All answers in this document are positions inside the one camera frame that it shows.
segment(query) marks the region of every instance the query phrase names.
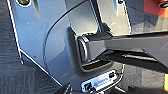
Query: floor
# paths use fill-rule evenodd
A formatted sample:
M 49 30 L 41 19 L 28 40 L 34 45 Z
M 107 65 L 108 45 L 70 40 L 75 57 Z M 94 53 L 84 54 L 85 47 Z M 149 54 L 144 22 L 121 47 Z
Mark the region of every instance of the floor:
M 143 11 L 143 0 L 125 1 L 132 26 L 132 34 L 168 30 L 168 18 L 145 13 Z M 127 86 L 129 85 L 151 89 L 150 91 L 157 88 L 158 91 L 155 89 L 157 94 L 162 94 L 164 74 L 126 65 L 124 78 L 118 86 L 128 90 Z M 21 65 L 7 3 L 6 0 L 1 0 L 0 94 L 53 94 L 57 89 L 58 86 L 39 68 Z

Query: gray surface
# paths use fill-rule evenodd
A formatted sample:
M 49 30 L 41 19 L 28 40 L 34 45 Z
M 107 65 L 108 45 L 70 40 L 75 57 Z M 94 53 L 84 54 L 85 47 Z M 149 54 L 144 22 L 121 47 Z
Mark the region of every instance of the gray surface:
M 168 19 L 143 12 L 143 0 L 126 0 L 131 34 L 168 31 Z M 134 66 L 125 66 L 125 73 L 118 86 L 127 90 L 134 85 L 142 88 L 159 88 L 163 90 L 164 74 Z
M 132 33 L 168 30 L 168 19 L 143 13 L 143 0 L 126 0 Z M 125 66 L 120 86 L 163 88 L 164 74 L 133 66 Z M 5 0 L 0 1 L 0 94 L 49 94 L 56 90 L 54 82 L 38 68 L 20 64 Z
M 21 65 L 7 3 L 0 1 L 0 94 L 52 94 L 58 86 L 39 68 Z
M 76 23 L 75 25 L 73 22 L 69 23 L 69 20 L 76 20 L 77 22 L 78 20 L 81 20 L 79 16 L 73 14 L 74 10 L 71 13 L 75 17 L 75 19 L 69 18 L 68 20 L 68 16 L 65 16 L 58 23 L 55 23 L 56 25 L 54 25 L 52 30 L 50 29 L 50 26 L 53 24 L 54 20 L 58 19 L 60 15 L 66 12 L 66 5 L 74 6 L 73 0 L 71 1 L 72 2 L 69 3 L 64 2 L 64 0 L 50 0 L 47 3 L 45 1 L 39 1 L 38 5 L 40 10 L 40 18 L 36 17 L 36 12 L 34 12 L 35 9 L 33 4 L 27 8 L 23 8 L 20 7 L 15 2 L 15 0 L 10 0 L 10 5 L 13 13 L 12 17 L 15 21 L 15 29 L 17 30 L 18 35 L 17 37 L 20 48 L 19 51 L 23 52 L 23 54 L 26 53 L 27 55 L 29 55 L 28 57 L 30 57 L 35 61 L 35 63 L 43 67 L 60 84 L 64 85 L 66 83 L 71 83 L 73 90 L 80 92 L 80 84 L 83 81 L 108 72 L 112 69 L 120 70 L 122 69 L 122 64 L 109 63 L 108 65 L 106 64 L 101 67 L 94 67 L 94 69 L 92 68 L 90 70 L 86 69 L 86 67 L 84 69 L 84 67 L 81 66 L 82 61 L 78 59 L 79 55 L 78 51 L 76 50 L 77 47 L 75 46 L 76 36 L 74 37 L 74 32 L 77 36 L 78 34 L 85 33 L 85 30 L 81 28 L 85 27 L 85 25 L 82 22 L 79 22 L 78 26 L 76 26 Z M 109 1 L 110 0 L 106 0 L 105 2 L 111 3 L 110 5 L 113 5 L 113 3 Z M 76 12 L 79 13 L 79 11 L 86 11 L 85 14 L 92 14 L 92 10 L 90 9 L 88 2 L 81 5 L 80 9 Z M 92 19 L 89 22 L 96 24 L 93 18 L 93 14 L 86 15 L 86 17 Z M 123 17 L 118 16 L 115 17 L 115 19 L 123 19 Z M 112 20 L 105 22 L 108 22 L 110 24 L 114 23 L 114 21 Z M 70 25 L 74 25 L 82 31 L 80 32 L 80 30 L 75 30 L 73 32 L 72 30 L 67 29 Z M 127 28 L 124 28 L 122 31 L 128 32 L 129 30 Z

